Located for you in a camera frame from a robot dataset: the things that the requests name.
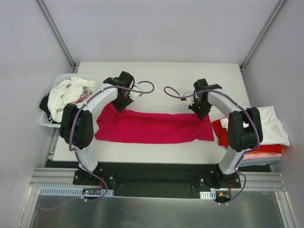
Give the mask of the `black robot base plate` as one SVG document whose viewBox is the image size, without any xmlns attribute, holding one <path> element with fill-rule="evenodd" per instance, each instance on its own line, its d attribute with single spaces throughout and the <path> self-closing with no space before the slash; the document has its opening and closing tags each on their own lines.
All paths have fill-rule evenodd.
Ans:
<svg viewBox="0 0 304 228">
<path fill-rule="evenodd" d="M 223 190 L 241 188 L 238 174 L 221 178 L 215 164 L 100 162 L 93 173 L 77 169 L 73 184 L 96 187 L 102 178 L 103 188 L 113 190 L 115 196 L 178 199 L 197 199 L 200 192 L 211 190 L 211 183 Z"/>
</svg>

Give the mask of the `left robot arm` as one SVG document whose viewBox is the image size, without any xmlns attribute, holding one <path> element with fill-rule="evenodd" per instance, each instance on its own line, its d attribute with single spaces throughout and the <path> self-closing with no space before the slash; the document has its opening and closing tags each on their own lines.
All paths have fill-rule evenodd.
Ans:
<svg viewBox="0 0 304 228">
<path fill-rule="evenodd" d="M 84 179 L 91 185 L 100 181 L 96 170 L 98 161 L 94 155 L 94 136 L 98 131 L 97 118 L 108 104 L 121 112 L 133 102 L 130 90 L 135 84 L 134 77 L 121 72 L 118 77 L 108 77 L 92 95 L 78 104 L 68 104 L 63 110 L 59 135 L 76 153 L 80 169 L 85 171 Z"/>
</svg>

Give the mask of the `magenta t-shirt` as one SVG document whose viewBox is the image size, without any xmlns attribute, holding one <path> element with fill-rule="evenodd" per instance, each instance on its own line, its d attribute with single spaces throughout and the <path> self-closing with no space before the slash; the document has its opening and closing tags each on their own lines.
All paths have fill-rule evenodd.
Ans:
<svg viewBox="0 0 304 228">
<path fill-rule="evenodd" d="M 107 105 L 97 119 L 95 138 L 118 143 L 175 144 L 214 141 L 209 117 L 195 114 L 143 113 Z"/>
</svg>

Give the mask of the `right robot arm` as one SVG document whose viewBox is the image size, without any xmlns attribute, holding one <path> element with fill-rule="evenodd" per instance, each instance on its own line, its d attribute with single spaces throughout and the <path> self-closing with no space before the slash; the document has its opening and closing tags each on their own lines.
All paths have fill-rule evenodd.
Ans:
<svg viewBox="0 0 304 228">
<path fill-rule="evenodd" d="M 227 95 L 218 84 L 209 85 L 205 79 L 194 84 L 189 109 L 203 120 L 214 106 L 228 119 L 228 147 L 214 171 L 204 178 L 210 187 L 223 188 L 230 183 L 244 156 L 258 149 L 263 140 L 260 112 L 257 108 L 244 108 Z"/>
</svg>

